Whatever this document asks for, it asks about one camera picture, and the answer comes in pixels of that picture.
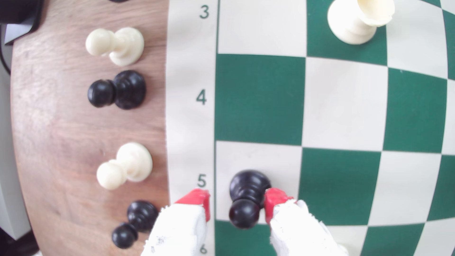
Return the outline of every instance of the white chess pawn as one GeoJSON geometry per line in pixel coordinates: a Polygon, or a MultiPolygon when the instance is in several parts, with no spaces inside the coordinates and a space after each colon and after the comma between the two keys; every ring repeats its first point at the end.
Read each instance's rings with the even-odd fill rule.
{"type": "Polygon", "coordinates": [[[98,167],[96,178],[105,189],[116,189],[126,180],[139,182],[152,172],[152,156],[147,148],[139,143],[130,142],[119,148],[116,159],[98,167]]]}
{"type": "Polygon", "coordinates": [[[359,45],[373,38],[376,28],[392,20],[394,13],[393,0],[335,0],[329,7],[327,21],[338,39],[359,45]]]}
{"type": "Polygon", "coordinates": [[[139,30],[126,27],[112,31],[102,28],[92,31],[86,40],[87,51],[94,56],[109,57],[119,66],[135,63],[144,52],[144,37],[139,30]]]}

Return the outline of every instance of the printed number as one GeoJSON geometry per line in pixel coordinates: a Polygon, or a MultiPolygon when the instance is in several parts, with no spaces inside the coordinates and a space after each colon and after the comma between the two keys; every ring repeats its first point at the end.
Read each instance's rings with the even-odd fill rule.
{"type": "Polygon", "coordinates": [[[207,183],[203,179],[203,177],[205,177],[205,176],[206,176],[205,174],[200,174],[199,178],[197,179],[199,182],[201,182],[201,183],[197,184],[200,188],[203,188],[203,187],[205,187],[205,185],[207,185],[207,183]]]}
{"type": "Polygon", "coordinates": [[[197,96],[196,101],[202,102],[202,105],[205,105],[205,102],[207,101],[205,99],[205,89],[203,89],[201,93],[197,96]]]}
{"type": "Polygon", "coordinates": [[[204,248],[204,245],[202,245],[201,249],[200,249],[200,252],[202,254],[207,254],[207,249],[204,248]]]}
{"type": "Polygon", "coordinates": [[[203,5],[203,6],[201,6],[201,8],[202,8],[202,9],[205,9],[205,10],[204,10],[205,16],[199,15],[199,17],[201,17],[201,19],[206,19],[206,18],[208,18],[208,6],[207,6],[207,5],[203,5]]]}

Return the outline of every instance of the wood grain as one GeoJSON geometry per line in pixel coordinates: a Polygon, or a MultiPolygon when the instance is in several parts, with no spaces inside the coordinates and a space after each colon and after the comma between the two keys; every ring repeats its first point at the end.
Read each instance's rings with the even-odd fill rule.
{"type": "Polygon", "coordinates": [[[167,0],[48,0],[38,31],[13,49],[11,111],[16,161],[30,222],[44,256],[140,255],[146,235],[129,250],[112,230],[138,199],[168,202],[165,140],[167,0]],[[96,28],[131,26],[145,38],[138,63],[121,68],[85,50],[96,28]],[[144,75],[147,96],[134,110],[94,108],[87,89],[125,70],[144,75]],[[96,181],[98,165],[136,141],[152,154],[151,176],[114,191],[96,181]]]}

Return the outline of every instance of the chessboard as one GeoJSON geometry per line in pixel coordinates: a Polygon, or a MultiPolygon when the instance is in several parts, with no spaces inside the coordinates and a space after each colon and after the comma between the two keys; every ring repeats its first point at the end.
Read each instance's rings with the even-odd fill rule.
{"type": "Polygon", "coordinates": [[[332,0],[170,0],[171,202],[210,190],[201,255],[272,256],[229,222],[244,169],[305,200],[350,256],[455,255],[455,2],[394,0],[362,45],[332,0]]]}

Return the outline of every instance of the green square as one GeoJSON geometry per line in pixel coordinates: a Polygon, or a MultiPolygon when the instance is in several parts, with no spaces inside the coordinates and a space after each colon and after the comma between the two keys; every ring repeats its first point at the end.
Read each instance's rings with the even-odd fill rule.
{"type": "Polygon", "coordinates": [[[270,228],[258,224],[240,230],[228,221],[215,221],[215,254],[217,256],[276,256],[270,244],[270,228]]]}
{"type": "Polygon", "coordinates": [[[428,220],[455,217],[455,156],[443,155],[428,220]]]}
{"type": "Polygon", "coordinates": [[[304,148],[298,197],[327,225],[366,225],[380,152],[304,148]]]}
{"type": "Polygon", "coordinates": [[[435,5],[437,7],[441,7],[441,1],[440,0],[423,0],[427,3],[430,3],[432,5],[435,5]]]}
{"type": "Polygon", "coordinates": [[[389,68],[384,150],[441,153],[447,80],[389,68]]]}
{"type": "Polygon", "coordinates": [[[305,58],[217,55],[215,139],[301,145],[305,58]]]}
{"type": "Polygon", "coordinates": [[[344,43],[332,33],[327,22],[327,11],[332,2],[307,0],[308,56],[387,65],[385,26],[378,28],[374,37],[364,44],[344,43]]]}
{"type": "Polygon", "coordinates": [[[445,37],[447,41],[447,62],[449,79],[455,79],[455,15],[443,11],[445,23],[445,37]]]}
{"type": "Polygon", "coordinates": [[[368,227],[360,256],[413,256],[424,224],[368,227]]]}

